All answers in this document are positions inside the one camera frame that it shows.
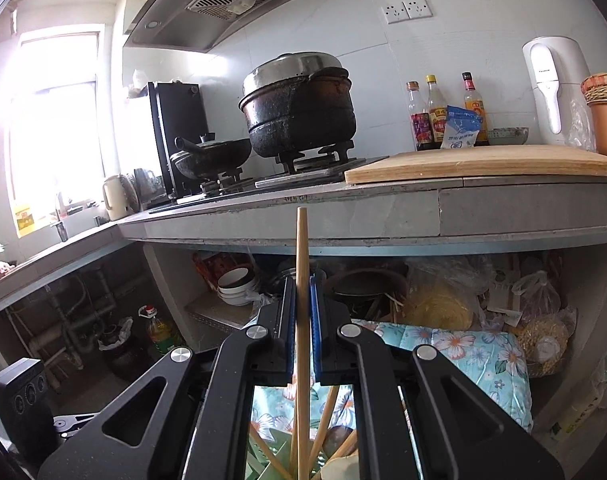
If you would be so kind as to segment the blue white salt bag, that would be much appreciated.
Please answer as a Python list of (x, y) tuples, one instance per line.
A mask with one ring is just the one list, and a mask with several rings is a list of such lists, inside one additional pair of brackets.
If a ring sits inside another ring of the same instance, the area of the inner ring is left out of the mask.
[(441, 150), (472, 148), (477, 141), (481, 126), (481, 116), (474, 110), (449, 105)]

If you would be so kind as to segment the large black steamer pot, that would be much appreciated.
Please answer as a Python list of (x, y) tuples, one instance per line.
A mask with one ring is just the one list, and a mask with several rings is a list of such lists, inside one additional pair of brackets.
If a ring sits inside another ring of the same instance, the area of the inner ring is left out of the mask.
[(238, 108), (263, 158), (349, 142), (357, 130), (349, 72), (325, 52), (284, 53), (243, 80)]

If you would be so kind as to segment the small black wok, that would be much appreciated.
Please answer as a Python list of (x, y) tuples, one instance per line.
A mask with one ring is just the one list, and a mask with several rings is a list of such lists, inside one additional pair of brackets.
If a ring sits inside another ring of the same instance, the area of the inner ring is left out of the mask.
[(169, 156), (169, 166), (190, 180), (241, 168), (252, 152), (249, 139), (197, 144), (183, 136), (176, 136), (174, 145), (178, 150)]

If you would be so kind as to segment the grey concrete counter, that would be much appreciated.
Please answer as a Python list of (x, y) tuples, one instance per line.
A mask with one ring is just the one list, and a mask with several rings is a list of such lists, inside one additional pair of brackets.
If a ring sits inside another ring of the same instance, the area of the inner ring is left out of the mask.
[(0, 312), (133, 242), (290, 254), (296, 210), (316, 256), (441, 256), (607, 244), (607, 178), (328, 184), (142, 212), (93, 228), (0, 281)]

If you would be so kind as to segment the small grey dish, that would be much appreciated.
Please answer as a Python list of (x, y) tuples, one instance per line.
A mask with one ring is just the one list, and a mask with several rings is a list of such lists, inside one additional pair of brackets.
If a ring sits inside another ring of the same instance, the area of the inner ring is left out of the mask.
[(528, 136), (528, 127), (493, 128), (488, 131), (490, 145), (524, 145)]

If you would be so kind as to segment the green plastic utensil caddy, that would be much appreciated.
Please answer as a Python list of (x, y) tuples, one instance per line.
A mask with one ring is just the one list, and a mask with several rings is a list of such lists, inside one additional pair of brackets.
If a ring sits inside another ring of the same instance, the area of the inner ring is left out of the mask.
[[(264, 441), (266, 441), (268, 447), (271, 448), (272, 453), (278, 458), (280, 463), (292, 475), (293, 479), (297, 479), (297, 472), (295, 469), (290, 469), (290, 434), (278, 431), (272, 438), (264, 439)], [(317, 460), (311, 471), (311, 479), (321, 479), (321, 469), (329, 462), (329, 458), (333, 454), (324, 457), (323, 454), (320, 453), (317, 456)], [(248, 438), (244, 478), (283, 479), (276, 468), (269, 463), (267, 457), (264, 456), (264, 453), (261, 452), (261, 449), (258, 448), (258, 445), (256, 445), (255, 441), (250, 436)]]

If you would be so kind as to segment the sauce bottle red cap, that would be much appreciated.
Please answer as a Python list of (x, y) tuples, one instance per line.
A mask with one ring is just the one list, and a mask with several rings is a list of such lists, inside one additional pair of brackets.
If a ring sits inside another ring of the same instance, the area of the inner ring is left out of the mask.
[(465, 87), (464, 107), (467, 110), (475, 112), (481, 120), (481, 126), (477, 136), (476, 144), (488, 145), (488, 120), (486, 116), (485, 105), (483, 105), (482, 97), (476, 90), (473, 75), (470, 72), (464, 72), (462, 74), (462, 79)]

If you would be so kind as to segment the bamboo chopstick two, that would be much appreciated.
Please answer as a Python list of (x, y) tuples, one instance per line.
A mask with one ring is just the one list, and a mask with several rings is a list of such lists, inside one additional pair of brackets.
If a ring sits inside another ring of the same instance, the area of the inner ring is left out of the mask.
[(264, 441), (264, 439), (261, 438), (261, 435), (259, 434), (259, 432), (257, 431), (257, 429), (254, 427), (253, 424), (249, 424), (248, 430), (249, 430), (249, 436), (252, 437), (252, 439), (255, 441), (256, 445), (258, 445), (258, 448), (261, 449), (261, 452), (264, 453), (264, 456), (266, 456), (269, 463), (274, 468), (276, 468), (276, 470), (281, 475), (281, 477), (284, 480), (293, 480), (292, 475), (280, 463), (278, 458), (272, 453), (271, 448), (269, 448), (266, 441)]

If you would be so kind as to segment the bamboo chopstick three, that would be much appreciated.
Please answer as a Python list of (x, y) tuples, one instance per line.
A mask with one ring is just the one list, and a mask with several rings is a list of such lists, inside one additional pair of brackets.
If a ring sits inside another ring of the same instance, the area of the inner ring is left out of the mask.
[(313, 445), (312, 445), (309, 460), (308, 460), (308, 470), (309, 471), (311, 471), (312, 468), (314, 467), (315, 461), (317, 460), (317, 456), (319, 455), (319, 453), (321, 451), (323, 441), (327, 434), (329, 421), (331, 420), (333, 412), (334, 412), (338, 393), (339, 393), (338, 386), (332, 386), (328, 390), (328, 395), (327, 395), (326, 403), (324, 405), (324, 410), (322, 412), (322, 416), (320, 419), (319, 428), (317, 428), (317, 435), (315, 436), (315, 439), (313, 441)]

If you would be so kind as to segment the cream thermos jug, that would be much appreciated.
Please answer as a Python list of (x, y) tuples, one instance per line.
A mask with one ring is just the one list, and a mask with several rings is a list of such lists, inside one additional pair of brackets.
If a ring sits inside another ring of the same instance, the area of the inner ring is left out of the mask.
[(131, 214), (124, 186), (119, 176), (107, 178), (102, 185), (105, 209), (110, 220), (120, 220)]

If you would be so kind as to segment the sauce bottle yellow cap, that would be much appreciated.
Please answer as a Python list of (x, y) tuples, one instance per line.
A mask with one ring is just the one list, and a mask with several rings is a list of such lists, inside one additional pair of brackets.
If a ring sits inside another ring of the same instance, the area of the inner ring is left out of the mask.
[(438, 145), (441, 145), (448, 120), (448, 103), (438, 86), (435, 75), (427, 75), (426, 84), (428, 87), (427, 108), (431, 128), (433, 129), (433, 138)]

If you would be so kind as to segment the bamboo chopstick five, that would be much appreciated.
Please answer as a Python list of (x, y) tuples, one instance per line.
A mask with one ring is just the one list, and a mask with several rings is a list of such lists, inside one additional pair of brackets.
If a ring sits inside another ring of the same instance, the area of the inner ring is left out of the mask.
[(293, 415), (292, 434), (290, 435), (290, 463), (297, 463), (297, 408)]

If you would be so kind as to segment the bamboo chopstick four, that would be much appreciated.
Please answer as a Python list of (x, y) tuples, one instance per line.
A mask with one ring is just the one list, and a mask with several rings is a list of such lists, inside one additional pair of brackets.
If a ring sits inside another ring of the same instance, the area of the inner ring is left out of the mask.
[(329, 460), (336, 460), (336, 458), (345, 457), (350, 455), (358, 445), (358, 431), (353, 430), (343, 443), (337, 448), (335, 453), (329, 458)]

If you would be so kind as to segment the bamboo chopstick one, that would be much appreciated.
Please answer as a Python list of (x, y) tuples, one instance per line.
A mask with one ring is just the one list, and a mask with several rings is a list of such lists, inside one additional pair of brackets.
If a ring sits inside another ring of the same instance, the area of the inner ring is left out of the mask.
[(311, 336), (308, 216), (305, 207), (297, 209), (296, 243), (297, 478), (307, 480), (309, 478)]

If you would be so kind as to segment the black splash guard panel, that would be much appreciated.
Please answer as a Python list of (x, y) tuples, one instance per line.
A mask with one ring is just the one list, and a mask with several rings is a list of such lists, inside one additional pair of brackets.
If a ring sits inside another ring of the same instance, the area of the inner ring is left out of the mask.
[(178, 136), (198, 144), (200, 136), (209, 132), (200, 87), (172, 81), (149, 82), (146, 89), (162, 182), (168, 198), (177, 200), (198, 193), (197, 181), (183, 177), (174, 167), (170, 156), (179, 151), (174, 143)]

